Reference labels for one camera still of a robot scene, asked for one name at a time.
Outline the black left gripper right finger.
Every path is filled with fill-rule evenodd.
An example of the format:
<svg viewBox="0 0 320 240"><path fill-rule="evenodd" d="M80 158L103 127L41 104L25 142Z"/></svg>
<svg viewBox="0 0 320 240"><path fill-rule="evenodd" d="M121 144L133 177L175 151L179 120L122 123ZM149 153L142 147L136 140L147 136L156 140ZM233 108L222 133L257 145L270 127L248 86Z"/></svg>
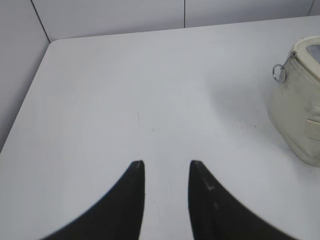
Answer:
<svg viewBox="0 0 320 240"><path fill-rule="evenodd" d="M188 177L188 211L195 240L290 240L230 194L200 160Z"/></svg>

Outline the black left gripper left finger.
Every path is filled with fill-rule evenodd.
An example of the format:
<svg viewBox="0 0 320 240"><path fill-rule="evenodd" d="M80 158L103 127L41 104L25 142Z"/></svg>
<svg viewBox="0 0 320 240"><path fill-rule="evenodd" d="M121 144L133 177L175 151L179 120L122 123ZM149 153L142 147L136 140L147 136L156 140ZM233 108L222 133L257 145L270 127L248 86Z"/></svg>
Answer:
<svg viewBox="0 0 320 240"><path fill-rule="evenodd" d="M90 209L47 240L138 240L145 206L145 164L133 161Z"/></svg>

